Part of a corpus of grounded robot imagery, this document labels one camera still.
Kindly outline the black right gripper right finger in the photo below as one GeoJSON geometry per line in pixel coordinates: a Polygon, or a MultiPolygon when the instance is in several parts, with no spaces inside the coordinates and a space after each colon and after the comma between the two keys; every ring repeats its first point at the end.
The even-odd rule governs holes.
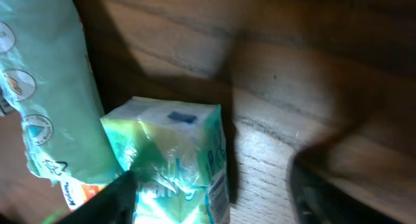
{"type": "Polygon", "coordinates": [[[299,224],[400,224],[354,199],[314,172],[296,153],[291,162],[289,188],[295,222],[299,224]]]}

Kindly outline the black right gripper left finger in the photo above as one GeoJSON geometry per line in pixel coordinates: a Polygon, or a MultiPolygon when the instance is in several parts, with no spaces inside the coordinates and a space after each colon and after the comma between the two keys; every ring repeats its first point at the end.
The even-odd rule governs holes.
{"type": "Polygon", "coordinates": [[[136,190],[135,174],[127,171],[58,224],[132,224],[136,190]]]}

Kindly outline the orange Kleenex tissue pack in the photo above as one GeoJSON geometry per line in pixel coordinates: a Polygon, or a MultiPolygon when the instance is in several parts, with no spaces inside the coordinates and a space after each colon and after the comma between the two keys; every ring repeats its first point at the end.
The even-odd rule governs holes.
{"type": "Polygon", "coordinates": [[[105,188],[105,186],[87,185],[79,182],[61,182],[60,185],[70,212],[77,210],[105,188]]]}

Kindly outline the green Kleenex tissue pack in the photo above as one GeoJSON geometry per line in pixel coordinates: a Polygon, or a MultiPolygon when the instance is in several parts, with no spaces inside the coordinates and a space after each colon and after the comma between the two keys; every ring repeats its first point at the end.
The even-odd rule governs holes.
{"type": "Polygon", "coordinates": [[[133,223],[229,224],[221,106],[133,97],[101,119],[137,180],[133,223]]]}

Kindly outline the teal wet wipes pack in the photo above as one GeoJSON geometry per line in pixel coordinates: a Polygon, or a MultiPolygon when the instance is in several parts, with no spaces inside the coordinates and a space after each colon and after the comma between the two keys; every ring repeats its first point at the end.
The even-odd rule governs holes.
{"type": "Polygon", "coordinates": [[[85,184],[116,178],[72,0],[1,0],[1,88],[21,116],[33,175],[85,184]]]}

